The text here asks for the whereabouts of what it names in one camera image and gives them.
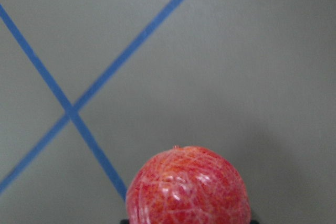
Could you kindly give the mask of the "red orange round fruit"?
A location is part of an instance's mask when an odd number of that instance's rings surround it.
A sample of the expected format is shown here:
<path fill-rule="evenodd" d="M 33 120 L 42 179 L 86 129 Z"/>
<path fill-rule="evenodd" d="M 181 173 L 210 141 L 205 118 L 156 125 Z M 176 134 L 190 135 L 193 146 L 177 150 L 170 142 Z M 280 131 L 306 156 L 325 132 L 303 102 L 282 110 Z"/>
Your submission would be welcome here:
<path fill-rule="evenodd" d="M 130 223 L 250 223 L 237 169 L 199 146 L 174 147 L 149 159 L 126 194 Z"/>

